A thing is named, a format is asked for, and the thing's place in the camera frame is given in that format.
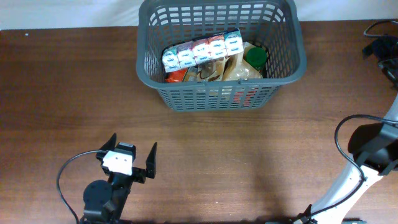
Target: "basket rim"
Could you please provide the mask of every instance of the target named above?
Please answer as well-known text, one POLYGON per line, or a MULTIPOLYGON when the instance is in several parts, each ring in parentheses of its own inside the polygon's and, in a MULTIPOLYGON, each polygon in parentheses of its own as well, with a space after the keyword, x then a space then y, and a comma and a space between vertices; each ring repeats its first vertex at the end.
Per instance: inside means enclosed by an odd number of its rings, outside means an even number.
MULTIPOLYGON (((138 32, 137 32, 137 61, 136 61, 136 73, 139 79, 147 86, 154 88, 154 89, 168 89, 168 88, 200 88, 200 87, 223 87, 223 86, 239 86, 239 85, 286 85, 289 83, 293 83, 299 79, 301 79, 307 69, 307 57, 305 56, 304 50, 304 41, 301 26, 299 23, 299 19, 297 17, 297 8, 293 0, 280 0, 285 1, 289 8, 290 13, 292 15, 292 22, 293 22, 293 29, 295 34, 296 40, 296 48, 298 52, 298 67, 288 77, 285 78, 259 78, 259 79, 248 79, 248 80, 233 80, 233 81, 223 81, 223 82, 186 82, 186 83, 159 83, 155 82, 150 79, 144 69, 144 62, 145 62, 145 54, 139 54, 139 52, 145 52, 145 44, 146 38, 145 33, 147 32, 148 28, 148 10, 152 4, 158 4, 161 2, 162 4, 168 4, 169 6, 180 6, 180 5, 187 5, 187 0, 145 0, 140 8, 139 8, 139 24, 138 24, 138 32)), ((238 2, 240 4, 248 3, 266 3, 265 1, 239 1, 239 0, 228 0, 228 2, 238 2)), ((202 0, 202 4, 214 4, 214 0, 202 0)))

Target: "basket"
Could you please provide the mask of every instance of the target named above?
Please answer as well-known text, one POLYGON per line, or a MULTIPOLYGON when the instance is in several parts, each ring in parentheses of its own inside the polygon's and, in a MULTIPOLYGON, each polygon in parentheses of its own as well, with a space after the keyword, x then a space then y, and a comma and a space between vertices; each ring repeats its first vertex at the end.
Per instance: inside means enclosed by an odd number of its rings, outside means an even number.
POLYGON ((139 9, 136 71, 176 111, 254 109, 307 68, 293 0, 146 0, 139 9), (263 79, 166 83, 162 51, 195 37, 239 28, 243 41, 266 49, 263 79))

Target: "white background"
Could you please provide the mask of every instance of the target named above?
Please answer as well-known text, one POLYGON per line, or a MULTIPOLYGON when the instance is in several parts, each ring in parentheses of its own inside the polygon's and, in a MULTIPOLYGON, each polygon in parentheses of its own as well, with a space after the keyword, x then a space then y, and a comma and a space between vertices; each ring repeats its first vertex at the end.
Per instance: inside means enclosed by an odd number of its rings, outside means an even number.
MULTIPOLYGON (((136 26, 142 2, 0 0, 0 29, 136 26)), ((301 21, 398 17, 398 0, 295 0, 295 3, 301 21)))

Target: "wooden table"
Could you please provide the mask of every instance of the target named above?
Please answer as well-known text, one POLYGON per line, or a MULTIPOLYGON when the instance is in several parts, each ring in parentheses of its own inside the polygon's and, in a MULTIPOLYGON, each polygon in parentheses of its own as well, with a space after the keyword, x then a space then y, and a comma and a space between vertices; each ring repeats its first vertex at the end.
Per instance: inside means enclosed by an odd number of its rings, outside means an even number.
MULTIPOLYGON (((159 143, 157 177, 134 184, 122 217, 232 222, 296 216, 346 161, 333 142, 350 114, 384 116, 397 92, 363 60, 371 21, 303 22, 308 68, 259 110, 176 113, 137 78, 136 27, 0 32, 0 223, 73 223, 55 190, 60 166, 113 133, 144 167, 159 143)), ((394 32, 386 26, 383 32, 394 32)), ((351 133, 367 121, 341 130, 351 133)), ((67 167, 61 188, 79 216, 82 194, 106 179, 94 156, 67 167)), ((372 187, 347 217, 398 218, 398 175, 372 187)))

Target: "green lid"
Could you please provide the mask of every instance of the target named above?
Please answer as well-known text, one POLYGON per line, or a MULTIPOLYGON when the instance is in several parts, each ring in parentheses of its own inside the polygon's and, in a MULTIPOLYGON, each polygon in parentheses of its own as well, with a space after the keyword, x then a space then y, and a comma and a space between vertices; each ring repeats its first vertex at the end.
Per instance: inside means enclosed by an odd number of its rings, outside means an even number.
POLYGON ((248 51, 246 61, 256 70, 262 70, 267 61, 266 51, 260 47, 253 47, 248 51))

